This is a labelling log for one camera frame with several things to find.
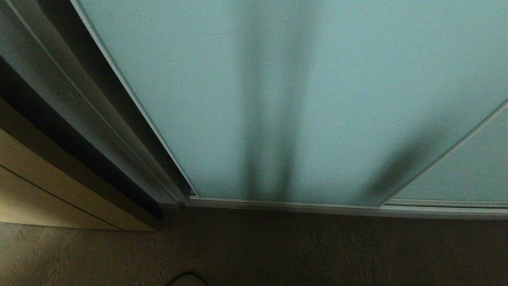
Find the wooden floor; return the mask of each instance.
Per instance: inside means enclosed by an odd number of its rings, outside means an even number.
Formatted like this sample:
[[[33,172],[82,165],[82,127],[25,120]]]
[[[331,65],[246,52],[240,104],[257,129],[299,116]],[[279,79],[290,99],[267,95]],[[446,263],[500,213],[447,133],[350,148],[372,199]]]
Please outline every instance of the wooden floor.
[[[210,286],[508,285],[507,222],[194,209],[158,233],[0,223],[0,285],[165,285],[184,270]]]

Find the floor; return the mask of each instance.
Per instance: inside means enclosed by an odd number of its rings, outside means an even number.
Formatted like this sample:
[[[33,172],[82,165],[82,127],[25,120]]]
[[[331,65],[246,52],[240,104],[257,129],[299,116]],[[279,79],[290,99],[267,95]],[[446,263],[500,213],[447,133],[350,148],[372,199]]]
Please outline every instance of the floor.
[[[210,286],[508,285],[508,225],[218,209],[170,212],[157,233],[0,223],[1,285],[166,285],[184,270]]]

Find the black cable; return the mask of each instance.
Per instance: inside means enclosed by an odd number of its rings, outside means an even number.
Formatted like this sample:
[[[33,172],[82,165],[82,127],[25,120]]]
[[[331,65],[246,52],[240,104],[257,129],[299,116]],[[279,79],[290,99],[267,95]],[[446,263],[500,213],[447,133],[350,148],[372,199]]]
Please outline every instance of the black cable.
[[[194,276],[197,279],[201,280],[206,286],[210,286],[210,285],[208,285],[208,283],[206,282],[206,280],[203,277],[201,277],[198,273],[192,272],[192,271],[185,271],[183,273],[178,274],[175,278],[173,278],[171,281],[169,281],[169,283],[166,286],[171,286],[176,280],[178,280],[186,275]]]

